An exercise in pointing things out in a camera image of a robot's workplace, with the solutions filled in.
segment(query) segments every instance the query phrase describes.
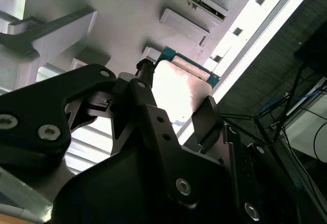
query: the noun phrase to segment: black cable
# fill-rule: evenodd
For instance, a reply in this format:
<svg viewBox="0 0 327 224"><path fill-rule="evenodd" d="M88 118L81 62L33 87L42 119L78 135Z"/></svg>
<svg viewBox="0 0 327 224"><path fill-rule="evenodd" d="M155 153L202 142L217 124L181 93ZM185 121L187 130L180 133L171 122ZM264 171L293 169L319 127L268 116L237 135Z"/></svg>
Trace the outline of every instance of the black cable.
<svg viewBox="0 0 327 224"><path fill-rule="evenodd" d="M295 161L296 161L296 162L298 163L298 165L301 167L301 169L302 169L303 172L306 174L306 176L307 176L307 178L308 178L308 180L309 180L309 183L310 183L310 186L311 186L312 192L313 192L314 195L315 195L315 198L316 198L316 200L317 200L317 202L318 202L318 205L320 206L320 208L322 209L322 211L324 212L324 214L327 215L327 212L325 211L325 209L324 209L324 207L323 207L323 205L322 205L322 203L321 203L321 201L320 201L320 199L319 199L319 197L318 197L318 194L317 194L317 192L316 192L316 189L314 188L314 186L313 186L313 184L312 184L312 179L310 178L309 173L307 173L307 171L306 171L306 169L304 168L304 166L303 166L300 162L298 162L298 161L296 160L297 156L295 155L295 153L294 153L294 151L293 151L293 149L292 149L292 147L291 147L291 143L290 143L290 140L288 139L288 136L287 136L287 134L286 134L286 131L285 131L285 127L284 127L284 126L282 126L282 132L283 132L283 134L285 135L285 138L286 138L286 141L287 141L288 147L289 147L289 149L290 149L290 151L291 151L291 154L293 155L293 157L295 158Z"/></svg>
<svg viewBox="0 0 327 224"><path fill-rule="evenodd" d="M325 125L327 125L327 122L324 123L322 126L319 127L319 129L317 130L317 132L316 132L316 134L315 134L315 138L313 139L313 152L315 153L316 158L317 158L320 162L322 162L322 163L325 163L325 162L323 162L321 159L319 159L319 157L318 157L318 155L317 155L317 152L316 152L316 139L317 139L317 135L318 135L319 131L320 131L320 130L325 126Z"/></svg>
<svg viewBox="0 0 327 224"><path fill-rule="evenodd" d="M308 81L308 82L317 82L316 80L309 80L309 78L311 78L313 75L315 74L315 72L313 72L312 74L310 74L308 77L304 78L303 76L301 76L300 78L303 79L300 83L298 83L298 85L302 84L304 81Z"/></svg>
<svg viewBox="0 0 327 224"><path fill-rule="evenodd" d="M305 109L305 108L302 108L302 107L299 107L299 108L302 109L302 110L305 110L305 111L307 111L307 112L309 112L309 113L312 113L312 114L314 114L314 115L316 115L316 116L318 116L318 117L320 117L320 118L323 118L323 119L327 120L327 118L322 117L321 115L316 114L316 113L314 113L314 112L312 112L312 111L310 111L310 110L308 110L308 109Z"/></svg>

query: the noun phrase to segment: wire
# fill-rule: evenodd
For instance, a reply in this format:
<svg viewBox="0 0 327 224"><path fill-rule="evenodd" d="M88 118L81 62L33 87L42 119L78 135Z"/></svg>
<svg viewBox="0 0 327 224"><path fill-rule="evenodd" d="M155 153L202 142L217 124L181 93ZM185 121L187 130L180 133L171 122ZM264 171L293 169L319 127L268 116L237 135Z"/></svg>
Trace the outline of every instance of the wire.
<svg viewBox="0 0 327 224"><path fill-rule="evenodd" d="M308 95L305 95L305 96L300 96L300 97L295 97L295 98L293 98L293 100L294 100L294 101L298 101L298 100L301 100L301 99L303 99L303 98L312 97L312 96L318 94L320 91L324 91L323 87L325 86L325 83L326 83L326 81L325 81L321 86L319 86L315 91L313 91L311 94L308 94ZM274 105L275 103L279 102L279 101L282 100L282 99L283 99L283 98L277 98L277 99L270 100L269 102L267 102L267 103L262 107L262 109L261 109L260 112L263 112L263 111L266 109L266 107L268 107L268 106L272 106L272 105Z"/></svg>
<svg viewBox="0 0 327 224"><path fill-rule="evenodd" d="M299 107L299 108L302 109L302 110L308 111L309 113L312 113L312 114L314 114L314 115L316 115L316 116L318 116L318 117L320 117L320 118L323 118L323 119L327 120L327 118L322 117L321 115L319 115L319 114L317 114L317 113L315 113L315 112L312 112L312 111L310 111L310 110L308 110L308 109L305 109L305 108L302 108L302 107Z"/></svg>
<svg viewBox="0 0 327 224"><path fill-rule="evenodd" d="M308 81L308 82L317 82L316 80L309 80L309 78L311 78L313 75L315 74L315 72L313 72L312 74L310 74L308 77L304 78L303 76L300 76L301 79L303 79L300 83L298 83L298 85L302 84L304 81Z"/></svg>
<svg viewBox="0 0 327 224"><path fill-rule="evenodd" d="M316 152L316 139L317 139L317 135L318 135L319 131L320 131L320 130L325 126L325 125L327 125L327 122L324 123L322 126L320 126L320 128L318 129L318 131L317 131L316 134L315 134L315 138L313 139L313 152L315 153L316 158L317 158L320 162L322 162L322 163L325 163L325 162L323 162L321 159L319 159L319 157L318 157L318 155L317 155L317 152Z"/></svg>
<svg viewBox="0 0 327 224"><path fill-rule="evenodd" d="M309 176L309 173L307 173L307 171L306 171L306 169L304 168L304 166L298 161L298 158L297 158L297 156L295 155L295 153L294 153L294 151L293 151L293 149L292 149L292 147L291 147L291 143L290 143L290 140L288 139L288 136L287 136L287 134L286 134L286 131L285 131L285 127L284 126L282 126L282 131L283 131L283 134L285 135L285 138L286 138L286 141L287 141L287 144L288 144L288 147L289 147L289 149L290 149L290 151L291 151L291 154L293 155L293 157L295 158L295 161L298 163L298 165L300 166L300 168L303 170L303 172L306 174L306 176L307 176L307 178L308 178L308 180L309 180L309 183L310 183L310 186L311 186L311 189L312 189L312 192L314 193L314 195L315 195L315 198L316 198L316 200L317 200L317 202L318 202L318 205L320 206L320 208L322 209L322 211L324 212L324 214L325 215L327 215L327 212L326 212L326 210L325 210L325 208L323 207L323 205L322 205L322 203L321 203L321 201L320 201L320 198L318 197L318 194L317 194L317 192L316 192L316 189L314 188L314 186L313 186L313 184L312 184L312 179L311 179L311 177Z"/></svg>
<svg viewBox="0 0 327 224"><path fill-rule="evenodd" d="M272 115L272 111L270 111L269 114L270 114L272 120L274 121L274 123L277 124L276 119L275 119L274 116ZM319 133L319 131L321 130L321 128L324 127L325 125L327 125L327 122L324 123L324 124L323 124L319 129L318 129L318 131L317 131L317 133L316 133L316 135L315 135L315 138L314 138L314 141L313 141L314 151L315 151L315 140L316 140L317 134ZM306 177L308 178L308 181L309 181L309 183L310 183L310 187L311 187L312 192L313 192L313 194L314 194L314 196L315 196L315 198L316 198L316 200L317 200L318 205L320 206L320 208L322 209L322 211L324 212L324 214L327 215L327 212L326 212L325 208L324 208L323 205L322 205L322 202L320 201L320 199L319 199L319 197L318 197L318 194L317 194L317 192L316 192L316 189L315 189L314 186L313 186L313 183L312 183L313 180L312 180L311 177L309 176L309 173L306 171L306 169L304 168L304 166L299 162L299 160L298 160L298 158L297 158L295 152L293 151L293 148L291 147L291 143L290 143L290 140L288 139L288 136L287 136L287 134L286 134L286 130L285 130L285 126L284 126L284 125L282 126L282 132L283 132L283 134L285 135L285 138L286 138L286 141L287 141L287 145L288 145L288 147L289 147L289 150L290 150L292 156L294 157L295 161L298 163L298 165L300 166L300 168L302 169L302 171L306 174Z"/></svg>

